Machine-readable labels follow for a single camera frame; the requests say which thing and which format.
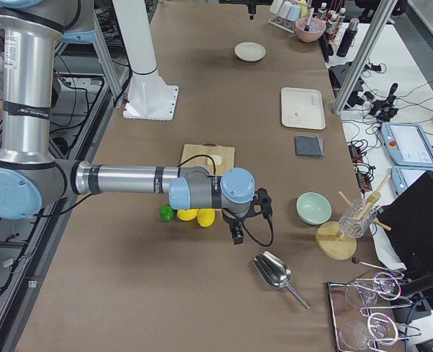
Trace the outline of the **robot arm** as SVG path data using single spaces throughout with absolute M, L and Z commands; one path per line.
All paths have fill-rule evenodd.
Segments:
M 0 218 L 36 216 L 65 197 L 103 192 L 167 194 L 175 210 L 220 209 L 233 242 L 245 221 L 272 220 L 271 198 L 253 176 L 221 176 L 201 166 L 107 166 L 58 159 L 48 149 L 54 49 L 60 40 L 95 33 L 92 1 L 0 1 L 4 29 L 4 100 L 0 148 Z

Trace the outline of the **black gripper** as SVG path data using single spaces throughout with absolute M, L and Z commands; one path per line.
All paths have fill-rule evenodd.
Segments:
M 272 199 L 265 188 L 259 188 L 243 214 L 235 210 L 223 209 L 222 217 L 230 225 L 234 245 L 244 242 L 244 222 L 257 216 L 262 216 L 269 226 L 272 225 Z

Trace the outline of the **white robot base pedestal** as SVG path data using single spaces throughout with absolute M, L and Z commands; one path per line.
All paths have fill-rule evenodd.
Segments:
M 123 116 L 127 119 L 173 119 L 178 87 L 160 76 L 144 1 L 114 1 L 114 10 L 132 77 Z

